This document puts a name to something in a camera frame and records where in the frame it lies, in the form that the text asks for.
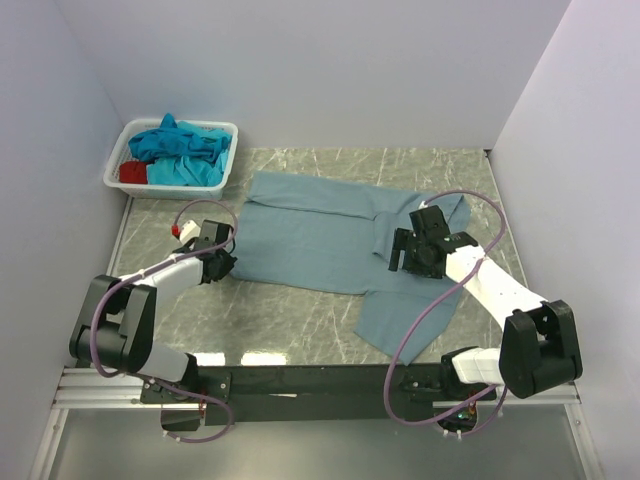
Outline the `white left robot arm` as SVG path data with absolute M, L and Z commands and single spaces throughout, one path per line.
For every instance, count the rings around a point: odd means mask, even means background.
M 164 381 L 176 401 L 186 402 L 203 391 L 196 358 L 154 341 L 160 303 L 203 283 L 216 282 L 231 272 L 237 260 L 234 227 L 206 220 L 167 258 L 168 265 L 151 273 L 118 278 L 99 275 L 89 284 L 69 340 L 70 355 L 94 363 L 97 353 L 104 368 L 117 373 Z

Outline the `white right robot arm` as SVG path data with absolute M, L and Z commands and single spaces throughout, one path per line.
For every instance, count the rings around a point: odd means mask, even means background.
M 451 232 L 442 210 L 423 204 L 412 227 L 394 233 L 389 268 L 465 289 L 502 331 L 497 348 L 467 347 L 443 357 L 439 387 L 460 399 L 474 384 L 504 386 L 524 399 L 583 374 L 574 313 L 533 293 L 491 260 L 466 232 Z

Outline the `grey-blue t shirt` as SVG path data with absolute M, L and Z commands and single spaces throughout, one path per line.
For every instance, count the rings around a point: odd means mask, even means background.
M 302 174 L 254 174 L 239 216 L 236 279 L 360 295 L 355 333 L 413 361 L 449 325 L 460 295 L 408 330 L 453 283 L 388 269 L 394 232 L 428 194 Z

